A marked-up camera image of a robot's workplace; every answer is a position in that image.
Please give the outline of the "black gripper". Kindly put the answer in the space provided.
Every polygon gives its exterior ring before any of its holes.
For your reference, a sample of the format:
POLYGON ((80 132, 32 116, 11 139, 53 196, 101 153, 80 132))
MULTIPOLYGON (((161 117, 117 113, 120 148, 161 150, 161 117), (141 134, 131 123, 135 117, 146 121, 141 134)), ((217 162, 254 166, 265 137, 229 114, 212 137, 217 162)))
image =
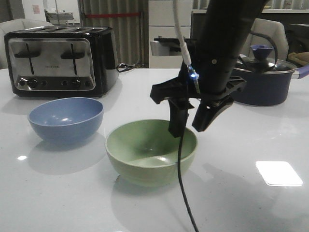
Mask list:
POLYGON ((181 137, 188 119, 188 110, 194 108, 187 98, 201 99, 192 126, 198 132, 208 126, 229 108, 234 100, 231 94, 242 91, 246 81, 239 76, 231 76, 221 93, 198 92, 186 65, 182 65, 177 77, 163 83, 152 85, 150 97, 159 104, 169 102, 169 132, 174 138, 181 137))

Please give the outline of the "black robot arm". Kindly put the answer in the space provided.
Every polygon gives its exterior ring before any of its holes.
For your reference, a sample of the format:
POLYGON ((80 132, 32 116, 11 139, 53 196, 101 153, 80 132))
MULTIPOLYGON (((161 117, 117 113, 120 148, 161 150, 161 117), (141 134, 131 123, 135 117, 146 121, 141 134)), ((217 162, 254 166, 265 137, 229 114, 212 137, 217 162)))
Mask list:
POLYGON ((179 137, 188 118, 190 98, 200 99, 192 126, 204 131, 213 120, 233 104, 232 92, 244 88, 245 81, 232 77, 240 51, 265 0, 211 0, 197 41, 189 44, 194 81, 183 63, 177 77, 152 86, 150 97, 159 104, 168 100, 169 132, 179 137))

